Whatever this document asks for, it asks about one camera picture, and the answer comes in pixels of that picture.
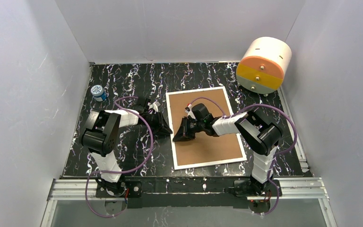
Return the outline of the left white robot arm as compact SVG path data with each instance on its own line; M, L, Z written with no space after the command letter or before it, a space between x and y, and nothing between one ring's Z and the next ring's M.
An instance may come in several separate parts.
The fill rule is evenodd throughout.
M119 129L126 126L147 126L150 138L154 135L173 133L161 112L158 102L149 98L136 97L136 104L131 109L92 110L82 127L79 140L83 148L88 149L101 172L101 179L116 183L122 174L114 154Z

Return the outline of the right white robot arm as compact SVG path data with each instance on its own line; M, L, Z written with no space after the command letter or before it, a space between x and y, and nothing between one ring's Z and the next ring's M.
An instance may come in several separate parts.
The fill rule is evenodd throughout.
M251 182L259 186L270 182L273 174L271 164L276 146L283 135L283 131L276 124L264 120L253 110L232 116L214 117L202 103L187 109L189 115L182 118L173 137L174 142L194 140L195 134L199 132L212 137L240 134L254 153Z

